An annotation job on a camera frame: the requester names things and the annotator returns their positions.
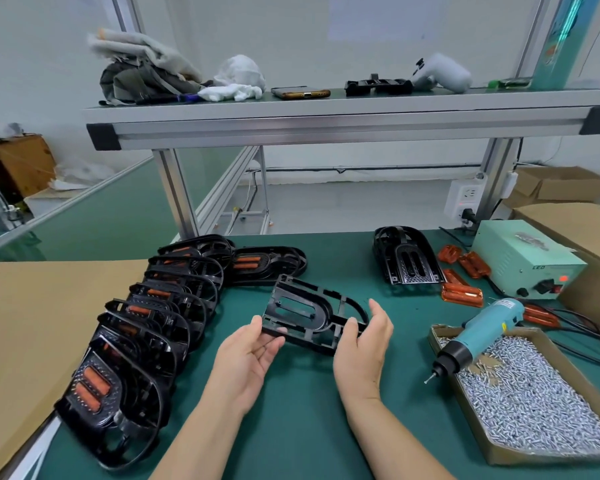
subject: power outlet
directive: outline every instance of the power outlet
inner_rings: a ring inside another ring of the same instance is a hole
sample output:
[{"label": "power outlet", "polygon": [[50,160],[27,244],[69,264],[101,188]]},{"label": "power outlet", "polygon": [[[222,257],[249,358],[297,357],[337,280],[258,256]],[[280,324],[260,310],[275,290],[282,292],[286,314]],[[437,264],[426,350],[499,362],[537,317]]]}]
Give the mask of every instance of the power outlet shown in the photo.
[{"label": "power outlet", "polygon": [[475,178],[453,180],[445,204],[445,215],[455,220],[458,225],[462,224],[462,213],[465,209],[471,209],[473,213],[478,211],[486,184],[487,177],[483,173],[479,173]]}]

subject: teal electric screwdriver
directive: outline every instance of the teal electric screwdriver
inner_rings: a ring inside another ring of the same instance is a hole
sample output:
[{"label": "teal electric screwdriver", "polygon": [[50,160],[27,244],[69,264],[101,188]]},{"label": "teal electric screwdriver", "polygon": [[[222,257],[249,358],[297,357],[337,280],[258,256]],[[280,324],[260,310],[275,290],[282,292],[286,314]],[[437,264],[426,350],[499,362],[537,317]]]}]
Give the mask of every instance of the teal electric screwdriver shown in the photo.
[{"label": "teal electric screwdriver", "polygon": [[524,305],[516,299],[499,299],[485,308],[440,350],[433,362],[432,374],[424,384],[434,377],[457,374],[471,365],[504,332],[522,322],[524,312]]}]

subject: cardboard box of screws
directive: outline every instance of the cardboard box of screws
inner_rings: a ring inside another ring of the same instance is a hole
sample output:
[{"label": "cardboard box of screws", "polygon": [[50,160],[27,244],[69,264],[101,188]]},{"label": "cardboard box of screws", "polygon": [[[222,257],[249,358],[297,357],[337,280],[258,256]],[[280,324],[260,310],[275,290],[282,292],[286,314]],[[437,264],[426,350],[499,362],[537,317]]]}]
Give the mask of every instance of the cardboard box of screws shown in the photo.
[{"label": "cardboard box of screws", "polygon": [[[462,330],[433,325],[434,352]],[[542,330],[508,331],[449,380],[488,464],[600,461],[600,392]]]}]

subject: forearm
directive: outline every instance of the forearm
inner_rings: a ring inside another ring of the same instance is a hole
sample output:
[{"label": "forearm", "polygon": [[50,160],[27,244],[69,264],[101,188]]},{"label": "forearm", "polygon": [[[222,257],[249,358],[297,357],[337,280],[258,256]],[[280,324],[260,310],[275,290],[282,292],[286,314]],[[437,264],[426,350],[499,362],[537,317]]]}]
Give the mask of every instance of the forearm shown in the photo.
[{"label": "forearm", "polygon": [[150,480],[219,480],[241,422],[241,413],[203,394]]},{"label": "forearm", "polygon": [[376,479],[453,478],[380,400],[345,403],[345,409]]}]

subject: transparent teal tube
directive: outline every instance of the transparent teal tube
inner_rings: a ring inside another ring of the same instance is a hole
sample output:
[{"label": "transparent teal tube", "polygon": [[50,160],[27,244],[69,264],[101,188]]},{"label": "transparent teal tube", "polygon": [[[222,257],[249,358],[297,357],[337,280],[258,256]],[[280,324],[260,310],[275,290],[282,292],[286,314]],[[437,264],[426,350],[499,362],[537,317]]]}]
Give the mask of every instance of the transparent teal tube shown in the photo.
[{"label": "transparent teal tube", "polygon": [[562,0],[536,65],[531,89],[563,89],[600,0]]}]

